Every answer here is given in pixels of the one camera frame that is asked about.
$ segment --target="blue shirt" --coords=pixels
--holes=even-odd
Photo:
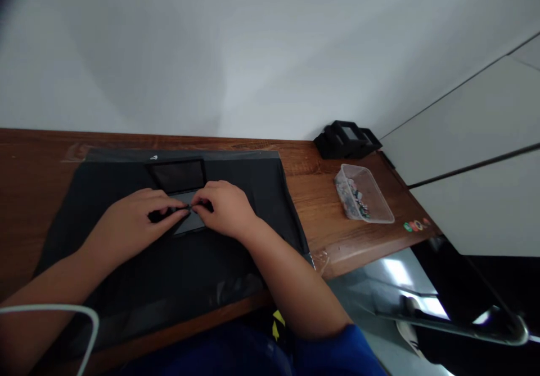
[[[295,341],[286,355],[273,340],[239,321],[221,325],[128,363],[115,375],[385,376],[356,325],[322,341]]]

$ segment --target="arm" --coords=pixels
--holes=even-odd
[[[201,201],[210,201],[210,213]],[[351,319],[314,269],[268,224],[258,218],[245,193],[229,182],[209,181],[192,201],[206,226],[236,238],[250,252],[281,314],[303,339],[339,334]]]
[[[36,304],[82,304],[119,265],[144,250],[188,214],[177,210],[159,223],[150,212],[164,214],[185,204],[163,191],[142,189],[113,204],[74,254],[60,260],[0,307]],[[0,355],[8,374],[27,374],[73,317],[66,311],[0,315]]]

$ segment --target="finger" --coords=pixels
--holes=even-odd
[[[210,213],[210,211],[204,206],[197,205],[197,206],[192,207],[191,210],[193,210],[195,213],[199,215],[199,217],[201,218],[204,224],[208,223],[208,221],[212,217],[212,213]]]
[[[212,198],[215,196],[215,191],[216,189],[212,187],[199,189],[197,193],[193,195],[191,206],[198,205],[203,200],[212,201]]]
[[[139,189],[138,191],[133,192],[130,196],[133,196],[133,195],[136,195],[136,194],[139,194],[139,193],[148,192],[148,191],[151,191],[151,190],[152,190],[152,188]]]
[[[149,191],[141,192],[139,195],[141,199],[150,199],[154,197],[168,197],[162,189],[151,189]]]
[[[153,224],[152,227],[159,233],[158,237],[160,237],[163,233],[165,233],[188,214],[190,214],[189,210],[177,210],[176,212],[172,213],[171,216],[163,219],[159,223]]]
[[[176,207],[182,209],[187,205],[179,200],[172,199],[170,197],[155,197],[152,199],[145,199],[142,201],[142,206],[146,214],[155,210],[165,209],[167,207]]]
[[[206,185],[204,185],[205,188],[219,188],[221,184],[219,181],[208,181],[206,182]]]

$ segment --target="left hand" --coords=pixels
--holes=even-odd
[[[165,214],[170,207],[186,206],[163,191],[136,191],[105,211],[78,252],[112,271],[156,241],[189,211],[177,210],[159,223],[152,223],[149,213],[159,210]]]

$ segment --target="black holder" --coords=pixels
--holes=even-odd
[[[313,142],[324,160],[360,159],[382,147],[371,130],[340,120],[325,127]]]

